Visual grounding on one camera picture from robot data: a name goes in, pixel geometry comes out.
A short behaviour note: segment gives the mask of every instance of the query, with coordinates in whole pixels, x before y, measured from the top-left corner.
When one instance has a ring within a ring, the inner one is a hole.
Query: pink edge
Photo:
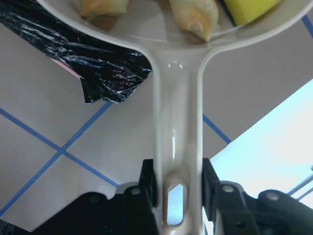
[[[62,68],[64,68],[65,70],[69,71],[71,74],[73,74],[75,77],[80,78],[79,75],[72,70],[70,67],[66,66],[65,64],[63,64],[61,61],[52,59],[55,63],[57,63],[59,66],[61,66]]]

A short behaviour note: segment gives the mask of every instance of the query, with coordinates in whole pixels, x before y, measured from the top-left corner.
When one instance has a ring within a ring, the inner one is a hole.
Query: hole
[[[178,225],[183,219],[184,187],[182,184],[175,186],[168,192],[167,198],[167,223]]]

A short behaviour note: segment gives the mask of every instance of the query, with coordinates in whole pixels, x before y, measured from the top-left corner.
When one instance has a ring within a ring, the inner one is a hole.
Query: yellow block
[[[249,23],[274,7],[280,0],[224,0],[236,25]]]

